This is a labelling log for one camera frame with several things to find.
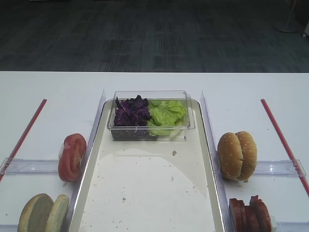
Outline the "bun slice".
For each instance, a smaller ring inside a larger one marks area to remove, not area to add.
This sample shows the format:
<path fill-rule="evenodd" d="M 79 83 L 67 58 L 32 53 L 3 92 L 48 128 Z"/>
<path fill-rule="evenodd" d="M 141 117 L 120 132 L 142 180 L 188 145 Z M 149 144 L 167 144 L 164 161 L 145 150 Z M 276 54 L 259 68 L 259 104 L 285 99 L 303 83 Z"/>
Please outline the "bun slice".
<path fill-rule="evenodd" d="M 51 209 L 46 232 L 60 232 L 64 218 L 66 217 L 70 198 L 65 194 L 60 194 Z"/>
<path fill-rule="evenodd" d="M 18 232 L 44 232 L 54 201 L 45 194 L 37 194 L 24 206 L 18 223 Z"/>

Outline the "green lettuce leaves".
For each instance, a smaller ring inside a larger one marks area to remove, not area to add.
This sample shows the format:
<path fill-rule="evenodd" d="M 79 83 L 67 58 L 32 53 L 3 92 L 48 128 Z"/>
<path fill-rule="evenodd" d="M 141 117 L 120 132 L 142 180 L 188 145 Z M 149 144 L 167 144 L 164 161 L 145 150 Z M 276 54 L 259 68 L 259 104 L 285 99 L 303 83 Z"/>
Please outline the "green lettuce leaves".
<path fill-rule="evenodd" d="M 148 109 L 151 115 L 147 124 L 149 128 L 185 125 L 187 109 L 180 100 L 151 100 Z"/>

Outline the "inner tomato slice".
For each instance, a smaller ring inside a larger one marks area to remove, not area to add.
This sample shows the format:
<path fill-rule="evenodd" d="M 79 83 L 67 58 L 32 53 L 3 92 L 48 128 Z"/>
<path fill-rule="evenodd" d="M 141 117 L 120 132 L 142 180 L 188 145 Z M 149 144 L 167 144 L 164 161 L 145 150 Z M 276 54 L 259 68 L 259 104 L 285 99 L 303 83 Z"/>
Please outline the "inner tomato slice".
<path fill-rule="evenodd" d="M 80 163 L 86 151 L 85 138 L 75 133 L 71 135 L 70 141 L 70 181 L 76 181 L 80 175 Z"/>

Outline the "tomato slice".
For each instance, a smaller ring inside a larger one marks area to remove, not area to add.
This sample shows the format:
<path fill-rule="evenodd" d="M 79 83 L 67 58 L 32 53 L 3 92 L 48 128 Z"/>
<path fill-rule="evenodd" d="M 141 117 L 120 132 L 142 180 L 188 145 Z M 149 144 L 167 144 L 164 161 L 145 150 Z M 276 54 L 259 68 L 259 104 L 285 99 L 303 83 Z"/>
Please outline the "tomato slice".
<path fill-rule="evenodd" d="M 70 141 L 70 181 L 76 181 L 80 175 L 80 163 L 86 151 L 85 138 L 75 133 L 71 135 Z"/>
<path fill-rule="evenodd" d="M 63 148 L 62 155 L 58 163 L 59 177 L 62 181 L 66 181 L 66 182 L 71 182 L 70 181 L 70 155 L 69 155 L 71 135 L 67 136 L 64 140 L 64 148 Z"/>

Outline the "outer tomato slice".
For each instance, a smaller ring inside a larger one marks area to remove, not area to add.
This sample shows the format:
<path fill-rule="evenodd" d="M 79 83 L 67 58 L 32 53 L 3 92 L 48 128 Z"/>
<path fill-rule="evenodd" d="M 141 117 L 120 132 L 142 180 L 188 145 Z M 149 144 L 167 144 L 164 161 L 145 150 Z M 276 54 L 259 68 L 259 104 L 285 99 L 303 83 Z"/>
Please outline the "outer tomato slice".
<path fill-rule="evenodd" d="M 70 181 L 70 155 L 69 155 L 71 135 L 67 136 L 64 140 L 64 148 L 63 148 L 62 155 L 58 163 L 59 177 L 62 181 L 66 181 L 66 182 L 71 182 Z"/>

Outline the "left meat patty slice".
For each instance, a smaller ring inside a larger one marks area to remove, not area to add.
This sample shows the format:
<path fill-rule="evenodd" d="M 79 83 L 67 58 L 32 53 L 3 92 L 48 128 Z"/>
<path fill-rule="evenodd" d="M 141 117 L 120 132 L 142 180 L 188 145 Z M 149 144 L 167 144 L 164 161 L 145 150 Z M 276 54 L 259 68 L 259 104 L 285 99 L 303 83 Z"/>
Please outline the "left meat patty slice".
<path fill-rule="evenodd" d="M 229 199 L 229 211 L 233 219 L 235 230 L 237 232 L 243 232 L 241 207 L 239 201 L 236 198 Z"/>

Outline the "middle meat patty slice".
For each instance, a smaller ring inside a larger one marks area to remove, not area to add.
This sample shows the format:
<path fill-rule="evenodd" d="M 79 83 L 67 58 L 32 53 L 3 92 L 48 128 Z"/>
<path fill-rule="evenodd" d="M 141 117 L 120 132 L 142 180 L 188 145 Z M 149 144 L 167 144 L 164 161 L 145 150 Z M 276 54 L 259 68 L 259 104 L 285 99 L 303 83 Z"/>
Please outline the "middle meat patty slice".
<path fill-rule="evenodd" d="M 250 206 L 245 206 L 246 222 L 248 232 L 260 232 L 256 213 Z"/>

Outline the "clear plastic salad container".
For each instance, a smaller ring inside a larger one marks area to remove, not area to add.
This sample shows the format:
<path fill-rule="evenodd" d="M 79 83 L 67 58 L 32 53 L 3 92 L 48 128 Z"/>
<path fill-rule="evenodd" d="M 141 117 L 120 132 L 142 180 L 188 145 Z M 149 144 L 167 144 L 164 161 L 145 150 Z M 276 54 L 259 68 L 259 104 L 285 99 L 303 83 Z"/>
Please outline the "clear plastic salad container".
<path fill-rule="evenodd" d="M 184 90 L 117 91 L 107 122 L 115 141 L 185 140 L 194 128 L 191 98 Z"/>

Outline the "purple cabbage leaves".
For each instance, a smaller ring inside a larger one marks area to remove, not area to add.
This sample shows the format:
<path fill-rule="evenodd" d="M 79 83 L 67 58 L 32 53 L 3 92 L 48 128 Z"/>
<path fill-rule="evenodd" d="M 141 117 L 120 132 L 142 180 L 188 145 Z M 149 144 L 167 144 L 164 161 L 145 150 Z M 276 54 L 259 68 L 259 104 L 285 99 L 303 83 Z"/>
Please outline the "purple cabbage leaves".
<path fill-rule="evenodd" d="M 148 108 L 149 102 L 146 98 L 143 99 L 140 95 L 137 95 L 136 98 L 121 101 L 116 98 L 115 102 L 115 126 L 146 126 L 151 119 L 151 114 Z"/>

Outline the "metal baking tray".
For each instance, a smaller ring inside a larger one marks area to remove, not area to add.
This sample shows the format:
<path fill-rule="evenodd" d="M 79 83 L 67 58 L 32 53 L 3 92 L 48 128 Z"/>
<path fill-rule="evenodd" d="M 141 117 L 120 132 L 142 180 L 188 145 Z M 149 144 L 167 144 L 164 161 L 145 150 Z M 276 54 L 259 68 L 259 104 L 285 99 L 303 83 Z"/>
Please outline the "metal baking tray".
<path fill-rule="evenodd" d="M 71 232 L 222 232 L 200 104 L 186 140 L 114 141 L 100 125 L 79 188 Z"/>

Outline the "left sesame top bun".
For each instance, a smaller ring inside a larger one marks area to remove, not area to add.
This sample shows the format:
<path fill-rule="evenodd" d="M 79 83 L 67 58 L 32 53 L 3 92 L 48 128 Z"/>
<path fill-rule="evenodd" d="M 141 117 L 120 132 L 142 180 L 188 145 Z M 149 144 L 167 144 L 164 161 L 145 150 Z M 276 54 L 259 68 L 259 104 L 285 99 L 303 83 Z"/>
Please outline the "left sesame top bun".
<path fill-rule="evenodd" d="M 240 176 L 243 154 L 238 137 L 227 132 L 219 140 L 217 145 L 217 155 L 223 177 L 237 180 Z"/>

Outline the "sesame bun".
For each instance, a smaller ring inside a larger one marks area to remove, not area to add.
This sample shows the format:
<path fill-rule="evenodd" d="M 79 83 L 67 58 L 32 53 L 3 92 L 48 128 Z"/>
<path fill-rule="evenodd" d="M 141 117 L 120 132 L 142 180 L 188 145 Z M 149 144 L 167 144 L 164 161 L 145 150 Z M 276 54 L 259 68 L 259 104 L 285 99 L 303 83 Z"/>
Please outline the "sesame bun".
<path fill-rule="evenodd" d="M 236 133 L 236 136 L 239 139 L 243 154 L 242 168 L 240 176 L 237 179 L 247 182 L 257 166 L 257 147 L 250 133 L 239 131 Z"/>
<path fill-rule="evenodd" d="M 217 155 L 223 177 L 237 180 L 240 176 L 243 154 L 238 137 L 227 132 L 219 140 L 217 145 Z"/>

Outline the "right sesame top bun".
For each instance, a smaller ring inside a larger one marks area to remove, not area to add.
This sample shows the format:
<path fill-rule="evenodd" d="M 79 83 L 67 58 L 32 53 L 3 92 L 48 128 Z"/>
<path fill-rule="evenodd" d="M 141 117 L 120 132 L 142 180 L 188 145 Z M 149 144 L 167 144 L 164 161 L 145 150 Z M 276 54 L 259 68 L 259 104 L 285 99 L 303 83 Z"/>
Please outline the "right sesame top bun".
<path fill-rule="evenodd" d="M 239 131 L 236 133 L 236 136 L 239 139 L 243 154 L 242 168 L 240 176 L 237 179 L 247 182 L 257 166 L 257 147 L 250 133 Z"/>

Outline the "left red strip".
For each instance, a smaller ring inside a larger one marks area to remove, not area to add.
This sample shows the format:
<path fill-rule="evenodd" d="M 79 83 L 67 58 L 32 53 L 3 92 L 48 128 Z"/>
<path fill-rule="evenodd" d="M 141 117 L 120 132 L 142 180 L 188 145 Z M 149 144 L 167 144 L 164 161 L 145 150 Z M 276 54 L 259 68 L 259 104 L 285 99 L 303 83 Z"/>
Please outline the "left red strip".
<path fill-rule="evenodd" d="M 15 158 L 18 150 L 20 149 L 21 145 L 23 144 L 26 136 L 28 135 L 29 131 L 31 130 L 32 126 L 34 125 L 36 119 L 40 115 L 42 109 L 44 108 L 45 104 L 47 102 L 47 99 L 43 99 L 42 102 L 40 103 L 39 107 L 37 108 L 36 112 L 34 113 L 33 117 L 31 118 L 30 122 L 28 123 L 27 127 L 25 128 L 24 132 L 20 136 L 18 142 L 16 143 L 14 149 L 12 150 L 11 154 L 9 157 L 3 162 L 1 169 L 0 169 L 0 180 L 3 179 L 5 175 L 6 169 L 9 167 L 13 159 Z"/>

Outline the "red strip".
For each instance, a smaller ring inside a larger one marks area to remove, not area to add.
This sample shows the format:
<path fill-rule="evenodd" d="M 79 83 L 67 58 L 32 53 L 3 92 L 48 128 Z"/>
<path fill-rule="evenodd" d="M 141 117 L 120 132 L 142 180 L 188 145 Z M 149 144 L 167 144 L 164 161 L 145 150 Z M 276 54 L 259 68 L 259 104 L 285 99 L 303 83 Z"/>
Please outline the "red strip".
<path fill-rule="evenodd" d="M 28 123 L 27 127 L 25 128 L 24 132 L 20 136 L 18 142 L 16 143 L 14 149 L 12 150 L 11 154 L 9 157 L 3 162 L 1 169 L 0 169 L 0 180 L 3 179 L 5 175 L 6 169 L 9 167 L 13 159 L 15 158 L 18 150 L 20 149 L 21 145 L 23 144 L 26 136 L 28 135 L 29 131 L 31 130 L 32 126 L 34 125 L 36 119 L 40 115 L 42 109 L 44 108 L 45 104 L 47 102 L 47 99 L 43 99 L 42 102 L 40 103 L 39 107 L 37 108 L 36 112 L 34 113 L 33 117 L 31 118 L 30 122 Z"/>
<path fill-rule="evenodd" d="M 295 168 L 295 170 L 298 174 L 298 177 L 299 177 L 299 179 L 300 179 L 300 181 L 301 181 L 301 183 L 302 183 L 302 185 L 303 185 L 303 187 L 304 187 L 304 189 L 305 189 L 305 191 L 308 195 L 309 194 L 309 184 L 306 180 L 304 172 L 301 170 L 299 162 L 297 162 L 291 148 L 289 147 L 289 145 L 288 145 L 278 123 L 276 122 L 276 119 L 275 119 L 270 107 L 268 106 L 268 104 L 266 102 L 266 100 L 261 99 L 260 101 L 261 101 L 261 104 L 263 105 L 263 108 L 265 109 L 265 111 L 266 111 L 266 113 L 267 113 L 267 115 L 268 115 L 268 117 L 269 117 L 269 119 L 270 119 L 270 121 L 271 121 L 271 123 L 272 123 L 272 125 L 273 125 L 273 127 L 274 127 L 274 129 L 275 129 L 275 131 L 276 131 L 276 133 L 277 133 L 277 135 L 278 135 L 288 157 L 289 157 L 289 159 L 292 161 L 292 164 L 293 164 L 293 166 L 294 166 L 294 168 Z"/>

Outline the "right red strip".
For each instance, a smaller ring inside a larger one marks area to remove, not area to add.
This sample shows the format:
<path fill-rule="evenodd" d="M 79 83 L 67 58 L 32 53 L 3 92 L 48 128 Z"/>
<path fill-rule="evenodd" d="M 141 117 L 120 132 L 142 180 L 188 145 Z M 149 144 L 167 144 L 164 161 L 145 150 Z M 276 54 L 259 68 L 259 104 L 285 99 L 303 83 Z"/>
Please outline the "right red strip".
<path fill-rule="evenodd" d="M 305 191 L 308 195 L 309 194 L 309 184 L 306 180 L 304 172 L 301 170 L 299 162 L 297 162 L 291 148 L 289 147 L 289 145 L 288 145 L 278 123 L 276 122 L 276 119 L 275 119 L 270 107 L 268 106 L 268 104 L 266 102 L 266 100 L 261 99 L 260 101 L 261 101 L 261 104 L 263 105 L 263 108 L 265 109 L 265 111 L 266 111 L 266 113 L 267 113 L 267 115 L 268 115 L 268 117 L 269 117 L 269 119 L 270 119 L 270 121 L 271 121 L 271 123 L 272 123 L 272 125 L 273 125 L 273 127 L 274 127 L 274 129 L 275 129 L 275 131 L 276 131 L 276 133 L 277 133 L 277 135 L 278 135 L 288 157 L 289 157 L 289 159 L 292 161 L 292 164 L 293 164 L 293 166 L 294 166 L 294 168 L 295 168 L 295 170 L 298 174 L 298 177 L 299 177 L 299 179 L 300 179 L 300 181 L 301 181 L 301 183 L 302 183 L 302 185 L 303 185 L 303 187 L 304 187 L 304 189 L 305 189 Z"/>

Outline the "white floor stand base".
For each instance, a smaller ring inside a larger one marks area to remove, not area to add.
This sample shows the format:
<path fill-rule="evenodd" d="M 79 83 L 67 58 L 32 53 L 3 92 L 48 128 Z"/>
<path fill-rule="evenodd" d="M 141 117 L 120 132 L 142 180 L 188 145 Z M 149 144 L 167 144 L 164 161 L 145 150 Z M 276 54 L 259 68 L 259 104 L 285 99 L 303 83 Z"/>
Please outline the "white floor stand base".
<path fill-rule="evenodd" d="M 286 34 L 296 34 L 298 33 L 298 27 L 296 25 L 296 22 L 294 19 L 292 19 L 294 15 L 294 9 L 297 1 L 293 0 L 292 1 L 292 6 L 290 8 L 289 16 L 286 22 L 275 22 L 273 24 L 274 30 L 281 32 L 281 33 L 286 33 Z"/>

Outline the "white patty pusher block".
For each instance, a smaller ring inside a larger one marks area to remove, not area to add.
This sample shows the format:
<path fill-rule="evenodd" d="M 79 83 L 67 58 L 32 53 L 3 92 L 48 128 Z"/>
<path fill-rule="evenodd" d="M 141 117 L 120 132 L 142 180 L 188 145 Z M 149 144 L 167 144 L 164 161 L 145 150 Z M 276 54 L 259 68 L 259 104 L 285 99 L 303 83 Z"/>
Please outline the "white patty pusher block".
<path fill-rule="evenodd" d="M 271 232 L 276 232 L 278 229 L 277 222 L 274 217 L 271 217 Z"/>

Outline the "right long clear rail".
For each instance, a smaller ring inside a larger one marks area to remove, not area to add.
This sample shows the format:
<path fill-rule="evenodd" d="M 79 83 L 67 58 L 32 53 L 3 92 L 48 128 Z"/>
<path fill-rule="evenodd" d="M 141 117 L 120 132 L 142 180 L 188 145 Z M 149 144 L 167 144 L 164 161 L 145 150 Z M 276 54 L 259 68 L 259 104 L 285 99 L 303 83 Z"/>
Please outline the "right long clear rail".
<path fill-rule="evenodd" d="M 210 114 L 208 112 L 207 100 L 204 92 L 201 92 L 200 103 L 202 108 L 202 116 L 204 121 L 204 128 L 207 137 L 208 150 L 210 155 L 211 172 L 214 180 L 214 188 L 216 194 L 216 201 L 219 208 L 220 228 L 223 232 L 234 232 L 233 219 L 230 215 L 229 205 L 226 197 L 224 180 L 220 173 L 220 163 L 217 156 L 217 148 L 213 138 L 212 124 Z"/>

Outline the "long clear rail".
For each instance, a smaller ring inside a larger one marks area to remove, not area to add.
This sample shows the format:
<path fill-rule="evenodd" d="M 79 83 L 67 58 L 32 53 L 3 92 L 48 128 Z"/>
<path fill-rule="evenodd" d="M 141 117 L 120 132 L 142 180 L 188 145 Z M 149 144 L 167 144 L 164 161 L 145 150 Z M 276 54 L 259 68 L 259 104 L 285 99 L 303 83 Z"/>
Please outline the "long clear rail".
<path fill-rule="evenodd" d="M 106 95 L 105 92 L 102 92 L 95 120 L 88 139 L 86 152 L 81 162 L 82 175 L 74 184 L 67 215 L 62 224 L 61 230 L 63 232 L 77 232 L 81 225 L 84 207 L 99 151 L 99 142 L 96 139 L 96 134 L 99 133 L 99 125 L 105 102 Z"/>
<path fill-rule="evenodd" d="M 220 163 L 217 156 L 217 148 L 213 138 L 212 124 L 210 114 L 208 112 L 207 100 L 204 92 L 201 92 L 200 103 L 202 108 L 202 116 L 204 121 L 204 128 L 207 137 L 208 150 L 210 155 L 211 172 L 214 180 L 214 188 L 216 194 L 216 201 L 219 208 L 220 228 L 223 232 L 234 232 L 233 219 L 230 215 L 229 205 L 226 197 L 224 180 L 220 173 Z"/>

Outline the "left long clear rail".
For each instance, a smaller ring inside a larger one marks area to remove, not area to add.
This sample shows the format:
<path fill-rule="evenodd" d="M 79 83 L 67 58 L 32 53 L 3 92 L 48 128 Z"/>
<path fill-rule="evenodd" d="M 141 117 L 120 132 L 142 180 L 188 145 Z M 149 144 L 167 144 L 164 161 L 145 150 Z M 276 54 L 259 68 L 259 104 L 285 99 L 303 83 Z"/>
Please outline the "left long clear rail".
<path fill-rule="evenodd" d="M 82 175 L 74 184 L 67 215 L 62 224 L 61 230 L 63 232 L 77 232 L 81 225 L 84 207 L 99 151 L 99 142 L 96 139 L 96 134 L 99 133 L 99 125 L 105 102 L 106 95 L 105 92 L 102 92 L 95 120 L 88 139 L 86 152 L 81 162 Z"/>

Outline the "right upper clear rail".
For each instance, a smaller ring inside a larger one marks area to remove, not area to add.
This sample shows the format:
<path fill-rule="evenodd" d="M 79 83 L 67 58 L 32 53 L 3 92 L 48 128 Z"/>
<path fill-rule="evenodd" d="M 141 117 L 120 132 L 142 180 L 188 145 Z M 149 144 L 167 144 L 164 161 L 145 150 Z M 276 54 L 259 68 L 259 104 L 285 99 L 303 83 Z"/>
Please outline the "right upper clear rail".
<path fill-rule="evenodd" d="M 258 161 L 255 176 L 306 177 L 300 160 Z"/>

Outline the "left upper clear rail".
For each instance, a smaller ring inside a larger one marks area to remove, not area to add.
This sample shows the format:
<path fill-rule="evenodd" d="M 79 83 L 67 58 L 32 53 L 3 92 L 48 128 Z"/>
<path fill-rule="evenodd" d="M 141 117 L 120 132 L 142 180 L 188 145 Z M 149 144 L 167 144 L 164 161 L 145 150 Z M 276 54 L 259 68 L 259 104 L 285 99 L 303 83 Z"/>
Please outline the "left upper clear rail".
<path fill-rule="evenodd" d="M 58 174 L 58 160 L 6 158 L 0 165 L 0 174 Z"/>

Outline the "right lower clear rail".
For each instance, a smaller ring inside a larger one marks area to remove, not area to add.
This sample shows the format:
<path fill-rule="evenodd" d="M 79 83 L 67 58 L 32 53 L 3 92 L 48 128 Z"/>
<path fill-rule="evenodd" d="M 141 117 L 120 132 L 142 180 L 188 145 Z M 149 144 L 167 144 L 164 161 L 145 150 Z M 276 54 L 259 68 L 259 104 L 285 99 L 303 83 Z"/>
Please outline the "right lower clear rail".
<path fill-rule="evenodd" d="M 276 232 L 309 232 L 309 222 L 276 222 L 278 225 Z"/>

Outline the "left lower clear rail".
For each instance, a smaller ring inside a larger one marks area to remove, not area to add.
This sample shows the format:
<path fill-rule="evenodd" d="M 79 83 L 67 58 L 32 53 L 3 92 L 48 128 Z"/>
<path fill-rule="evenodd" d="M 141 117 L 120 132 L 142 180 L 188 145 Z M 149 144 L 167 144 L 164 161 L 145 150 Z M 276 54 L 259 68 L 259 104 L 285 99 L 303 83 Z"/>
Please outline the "left lower clear rail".
<path fill-rule="evenodd" d="M 17 224 L 0 224 L 0 232 L 17 232 Z"/>

